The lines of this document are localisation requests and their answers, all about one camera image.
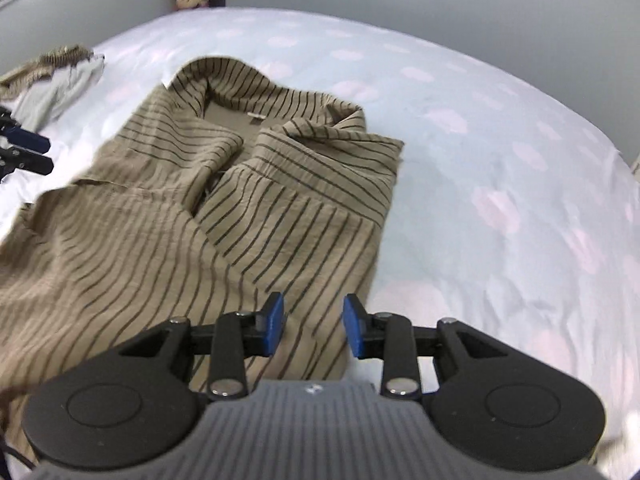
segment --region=black cable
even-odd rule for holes
[[[36,465],[31,460],[25,457],[17,449],[14,449],[13,447],[9,446],[4,440],[0,441],[0,451],[7,453],[8,455],[11,455],[18,462],[21,462],[23,466],[25,466],[27,469],[30,469],[31,471],[33,471],[36,468]]]

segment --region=gray wall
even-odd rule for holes
[[[0,73],[65,44],[93,46],[172,10],[171,0],[0,2]]]
[[[427,38],[532,83],[640,153],[640,0],[227,0]]]

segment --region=beige striped shirt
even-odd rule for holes
[[[360,107],[209,57],[159,86],[92,168],[23,208],[0,246],[0,400],[7,438],[37,384],[172,316],[289,314],[260,378],[333,379],[342,298],[367,295],[402,143]],[[191,386],[202,390],[206,361]]]

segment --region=black circular pad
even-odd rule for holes
[[[434,394],[430,416],[460,451],[523,472],[590,457],[605,423],[587,386],[524,356],[466,361]]]
[[[508,426],[536,428],[556,418],[560,413],[560,401],[542,386],[508,384],[486,396],[486,408]]]
[[[40,458],[108,471],[173,449],[198,413],[195,394],[167,368],[107,354],[43,384],[27,404],[22,428]]]
[[[108,428],[132,419],[141,407],[142,398],[132,388],[120,384],[94,384],[74,393],[66,410],[80,424]]]

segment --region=bed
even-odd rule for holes
[[[46,177],[0,185],[0,238],[22,202],[85,170],[160,81],[233,56],[277,82],[361,104],[404,140],[367,309],[433,326],[453,316],[592,386],[606,438],[640,407],[640,194],[609,139],[526,82],[382,28],[302,12],[201,9],[96,48],[100,82],[43,134]],[[349,378],[380,382],[353,361]],[[426,390],[437,382],[427,359]]]

